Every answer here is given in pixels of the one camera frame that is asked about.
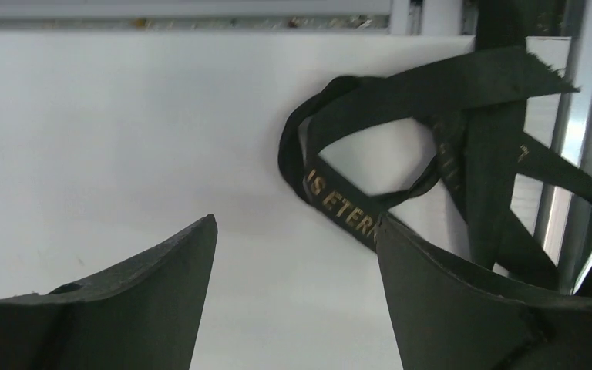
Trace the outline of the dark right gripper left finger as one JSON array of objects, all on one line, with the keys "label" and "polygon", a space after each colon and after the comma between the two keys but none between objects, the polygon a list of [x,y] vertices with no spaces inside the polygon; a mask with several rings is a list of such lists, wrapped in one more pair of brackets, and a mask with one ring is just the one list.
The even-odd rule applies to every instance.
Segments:
[{"label": "dark right gripper left finger", "polygon": [[217,243],[207,215],[48,294],[0,299],[0,369],[187,369]]}]

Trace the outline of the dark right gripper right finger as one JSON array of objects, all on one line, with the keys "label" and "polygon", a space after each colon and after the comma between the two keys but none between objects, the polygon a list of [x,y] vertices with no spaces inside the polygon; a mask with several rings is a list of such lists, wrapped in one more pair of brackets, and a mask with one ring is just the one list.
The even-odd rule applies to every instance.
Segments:
[{"label": "dark right gripper right finger", "polygon": [[592,298],[511,280],[379,218],[377,255],[405,369],[592,369]]}]

